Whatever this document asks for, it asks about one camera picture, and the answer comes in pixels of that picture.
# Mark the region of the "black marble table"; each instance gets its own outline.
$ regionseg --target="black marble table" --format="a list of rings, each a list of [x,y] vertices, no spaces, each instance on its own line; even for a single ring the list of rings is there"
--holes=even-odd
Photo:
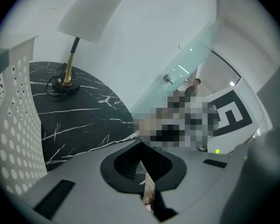
[[[42,122],[42,149],[48,171],[79,154],[137,139],[133,118],[120,98],[94,76],[74,68],[78,93],[50,97],[45,86],[61,63],[30,63],[33,100]]]

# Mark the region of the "person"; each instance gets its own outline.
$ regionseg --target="person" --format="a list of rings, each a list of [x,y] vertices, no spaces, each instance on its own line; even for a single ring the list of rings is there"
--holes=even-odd
[[[193,82],[193,85],[191,85],[190,87],[188,87],[186,89],[186,93],[189,94],[190,96],[196,96],[197,92],[198,92],[198,86],[201,84],[201,80],[196,78]]]

